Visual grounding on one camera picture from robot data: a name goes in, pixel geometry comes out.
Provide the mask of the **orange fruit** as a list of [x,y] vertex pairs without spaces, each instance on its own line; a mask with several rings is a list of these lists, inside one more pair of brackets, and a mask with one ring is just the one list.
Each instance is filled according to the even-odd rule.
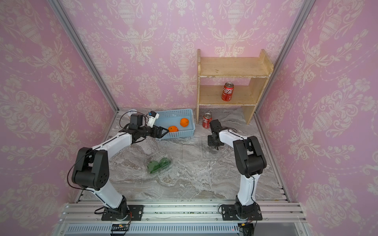
[[182,118],[181,120],[180,120],[180,126],[181,127],[187,127],[188,125],[189,125],[189,120],[187,119],[187,118]]
[[168,128],[168,130],[169,130],[169,132],[178,132],[179,131],[179,129],[176,126],[170,126]]

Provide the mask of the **clear plastic orange clamshell container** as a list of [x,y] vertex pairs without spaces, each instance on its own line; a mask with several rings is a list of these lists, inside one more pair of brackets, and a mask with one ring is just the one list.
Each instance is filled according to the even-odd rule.
[[182,145],[183,158],[187,161],[205,163],[219,160],[219,152],[208,146],[207,137],[185,139]]

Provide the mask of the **clear plastic green fruit clamshell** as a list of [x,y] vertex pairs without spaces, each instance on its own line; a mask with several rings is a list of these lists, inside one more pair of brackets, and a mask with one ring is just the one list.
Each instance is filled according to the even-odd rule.
[[167,172],[173,166],[173,158],[167,151],[158,151],[147,157],[144,162],[148,180]]

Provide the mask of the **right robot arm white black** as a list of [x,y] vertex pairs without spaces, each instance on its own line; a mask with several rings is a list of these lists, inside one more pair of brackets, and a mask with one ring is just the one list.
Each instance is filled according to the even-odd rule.
[[235,163],[240,173],[240,187],[235,199],[236,215],[241,219],[262,220],[260,206],[256,202],[258,180],[267,167],[267,161],[256,136],[245,137],[223,127],[218,120],[210,122],[212,134],[208,146],[219,149],[228,145],[233,148]]

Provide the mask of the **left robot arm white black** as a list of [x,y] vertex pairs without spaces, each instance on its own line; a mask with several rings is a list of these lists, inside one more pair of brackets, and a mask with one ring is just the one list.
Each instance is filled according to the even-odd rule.
[[109,160],[124,148],[147,137],[164,137],[169,130],[155,125],[158,118],[159,114],[155,111],[147,115],[139,112],[132,114],[130,122],[115,136],[99,145],[83,147],[78,151],[75,164],[69,170],[72,173],[71,182],[78,185],[78,189],[94,194],[103,204],[103,214],[119,221],[132,221],[132,211],[128,207],[126,197],[119,193],[109,180]]

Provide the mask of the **light blue plastic basket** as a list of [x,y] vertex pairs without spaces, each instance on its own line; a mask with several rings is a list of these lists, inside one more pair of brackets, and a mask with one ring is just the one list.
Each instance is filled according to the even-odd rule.
[[[168,132],[161,140],[173,139],[173,138],[189,138],[194,135],[195,121],[192,109],[178,109],[178,110],[166,110],[157,111],[159,118],[156,120],[155,125],[169,129],[171,126],[178,128],[177,132]],[[183,127],[180,125],[182,119],[189,121],[188,126]]]

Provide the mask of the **white round tape roll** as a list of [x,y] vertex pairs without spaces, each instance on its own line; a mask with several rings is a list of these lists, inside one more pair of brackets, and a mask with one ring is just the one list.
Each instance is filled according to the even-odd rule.
[[134,114],[134,113],[137,113],[137,110],[136,110],[136,109],[130,109],[130,110],[128,111],[128,113]]

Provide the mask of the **red cola can on table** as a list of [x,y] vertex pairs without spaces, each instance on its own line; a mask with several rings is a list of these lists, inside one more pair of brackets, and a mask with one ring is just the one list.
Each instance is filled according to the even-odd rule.
[[212,114],[211,113],[205,113],[202,118],[202,126],[205,129],[210,128],[210,122],[212,121]]

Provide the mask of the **green fruit right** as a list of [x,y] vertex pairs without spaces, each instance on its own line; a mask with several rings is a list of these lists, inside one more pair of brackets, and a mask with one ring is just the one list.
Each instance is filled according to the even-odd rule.
[[168,157],[163,157],[159,162],[159,167],[164,169],[171,165],[171,160]]

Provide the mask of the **red cola can on shelf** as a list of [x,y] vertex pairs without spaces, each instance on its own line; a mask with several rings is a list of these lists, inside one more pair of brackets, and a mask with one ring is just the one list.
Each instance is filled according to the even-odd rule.
[[222,95],[221,95],[222,100],[225,102],[229,102],[232,99],[233,91],[234,91],[234,84],[231,82],[225,83],[223,87]]

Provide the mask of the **wooden two-tier shelf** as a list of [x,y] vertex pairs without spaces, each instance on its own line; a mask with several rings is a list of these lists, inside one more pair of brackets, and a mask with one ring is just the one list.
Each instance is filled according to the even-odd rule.
[[[196,118],[204,107],[241,107],[249,124],[274,72],[274,64],[262,49],[258,57],[204,57],[197,49]],[[222,100],[225,83],[234,84],[232,99]]]

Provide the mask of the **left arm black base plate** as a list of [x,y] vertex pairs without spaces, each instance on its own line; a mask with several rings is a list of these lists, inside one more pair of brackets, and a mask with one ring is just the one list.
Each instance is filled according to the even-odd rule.
[[102,221],[141,221],[143,215],[143,205],[121,206],[118,209],[104,208]]

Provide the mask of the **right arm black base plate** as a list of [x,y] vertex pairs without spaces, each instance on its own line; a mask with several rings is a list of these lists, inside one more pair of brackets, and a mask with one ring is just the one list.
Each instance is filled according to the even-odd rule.
[[220,213],[223,221],[233,220],[252,220],[260,221],[263,219],[260,206],[257,203],[253,203],[248,206],[242,206],[240,204],[233,205],[221,205]]

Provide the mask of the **aluminium rail front frame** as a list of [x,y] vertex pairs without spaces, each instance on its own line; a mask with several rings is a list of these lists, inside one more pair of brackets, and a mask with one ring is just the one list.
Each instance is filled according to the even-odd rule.
[[67,204],[55,236],[309,236],[298,203],[262,201],[262,219],[240,218],[232,200],[131,200],[122,221],[95,200]]

